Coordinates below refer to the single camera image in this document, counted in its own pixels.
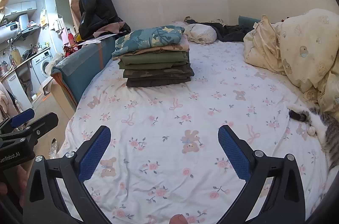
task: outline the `red bottle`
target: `red bottle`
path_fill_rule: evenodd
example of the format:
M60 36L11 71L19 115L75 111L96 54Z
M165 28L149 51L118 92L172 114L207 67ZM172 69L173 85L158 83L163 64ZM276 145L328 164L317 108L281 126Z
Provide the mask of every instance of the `red bottle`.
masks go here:
M70 28L67 29L67 32L68 32L68 41L69 41L69 44L71 45L71 47L73 47L75 45L74 35L72 34Z

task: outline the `white bed sheet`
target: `white bed sheet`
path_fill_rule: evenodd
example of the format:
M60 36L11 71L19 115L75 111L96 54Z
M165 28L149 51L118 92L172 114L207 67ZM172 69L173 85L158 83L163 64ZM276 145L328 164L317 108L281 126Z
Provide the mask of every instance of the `white bed sheet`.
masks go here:
M151 88L126 87L123 70L110 61L84 92L58 155L77 150L106 125L112 134L106 161L85 185L109 220L168 224L181 213L190 224L212 224L244 185L218 143L218 128L228 124L268 156L294 154L308 217L327 175L318 139L307 135L305 124L288 118L286 103L299 103L299 90L286 76L247 65L242 43L191 44L190 61L191 82ZM189 133L191 147L184 147ZM250 218L260 211L270 182Z

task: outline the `washing machine door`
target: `washing machine door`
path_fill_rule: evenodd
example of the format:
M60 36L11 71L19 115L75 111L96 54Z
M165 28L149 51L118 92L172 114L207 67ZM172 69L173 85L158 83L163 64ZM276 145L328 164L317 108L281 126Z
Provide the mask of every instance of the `washing machine door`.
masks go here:
M46 66L47 66L49 63L50 63L50 58L43 60L43 61L41 62L41 65L40 65L40 67L41 67L41 73L42 73L42 75L43 75L44 77L46 77L46 78L49 77L49 76L46 74L46 72L45 72Z

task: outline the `hand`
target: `hand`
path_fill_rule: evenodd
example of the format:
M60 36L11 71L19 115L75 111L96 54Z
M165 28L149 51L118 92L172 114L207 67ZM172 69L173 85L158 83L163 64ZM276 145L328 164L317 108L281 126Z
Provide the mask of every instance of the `hand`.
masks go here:
M188 222L182 214L176 214L170 219L169 224L188 224Z
M20 206L23 207L23 196L25 193L25 189L27 186L27 173L26 171L22 168L22 166L17 166L17 176L18 176L18 183L20 187ZM6 195L7 194L7 186L5 183L0 182L0 195Z

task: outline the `tabby cat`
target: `tabby cat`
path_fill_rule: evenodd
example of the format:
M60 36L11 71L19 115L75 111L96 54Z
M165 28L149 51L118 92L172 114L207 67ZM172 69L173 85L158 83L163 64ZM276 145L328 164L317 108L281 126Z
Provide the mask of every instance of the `tabby cat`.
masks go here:
M318 108L306 108L296 104L289 104L289 116L297 121L302 121L310 127L307 133L317 135L318 140L326 155L328 172L339 165L339 122L328 113L320 113Z

